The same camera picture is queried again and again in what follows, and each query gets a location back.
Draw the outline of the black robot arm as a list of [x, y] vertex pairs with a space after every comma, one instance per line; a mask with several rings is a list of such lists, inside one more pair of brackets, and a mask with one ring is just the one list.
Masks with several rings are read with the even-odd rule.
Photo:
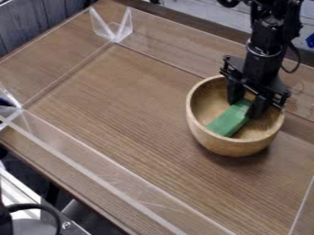
[[269, 106], [281, 109], [291, 90], [277, 72], [295, 73], [300, 53], [292, 45], [303, 24], [300, 8], [304, 0], [216, 0], [227, 8], [244, 3], [249, 7], [251, 34], [244, 58], [225, 55], [220, 73], [227, 79], [227, 101], [233, 105], [249, 90], [255, 98], [245, 116], [259, 118]]

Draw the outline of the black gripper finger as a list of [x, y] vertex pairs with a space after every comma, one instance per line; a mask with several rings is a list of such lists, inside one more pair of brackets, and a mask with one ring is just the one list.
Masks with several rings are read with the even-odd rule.
[[245, 94], [245, 88], [241, 83], [232, 78], [227, 81], [227, 101], [232, 105], [235, 104]]
[[272, 105], [272, 100], [263, 96], [256, 95], [255, 99], [251, 103], [251, 106], [247, 110], [247, 117], [248, 118], [259, 118], [263, 114], [263, 112], [267, 110], [267, 108]]

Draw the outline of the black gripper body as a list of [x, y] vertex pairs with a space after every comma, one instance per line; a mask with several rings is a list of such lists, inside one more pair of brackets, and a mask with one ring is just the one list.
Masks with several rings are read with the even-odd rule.
[[281, 108], [291, 96], [291, 91], [277, 76], [287, 46], [280, 46], [273, 53], [265, 53], [249, 42], [245, 48], [247, 56], [244, 58], [231, 55], [223, 57], [219, 72], [227, 81], [229, 78], [237, 80], [245, 90], [255, 95], [268, 97], [272, 100], [272, 106]]

